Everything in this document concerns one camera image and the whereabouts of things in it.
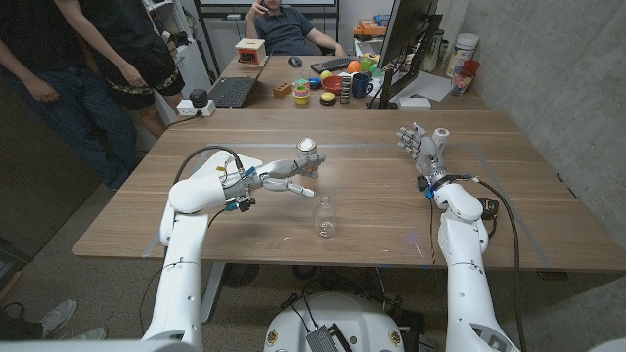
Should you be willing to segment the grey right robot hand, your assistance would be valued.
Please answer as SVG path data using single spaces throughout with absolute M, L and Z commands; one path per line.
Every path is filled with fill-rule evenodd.
M 448 174 L 442 153 L 450 132 L 442 127 L 436 128 L 431 136 L 417 123 L 413 128 L 401 127 L 396 135 L 400 138 L 398 146 L 409 152 L 416 163 L 416 168 L 430 184 Z

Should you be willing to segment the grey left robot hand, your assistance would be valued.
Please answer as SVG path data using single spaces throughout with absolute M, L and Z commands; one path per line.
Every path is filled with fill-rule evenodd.
M 253 167 L 245 183 L 253 189 L 265 188 L 273 192 L 291 191 L 309 198 L 316 192 L 290 180 L 295 175 L 315 178 L 317 167 L 326 159 L 324 154 L 310 154 L 298 159 L 280 159 Z

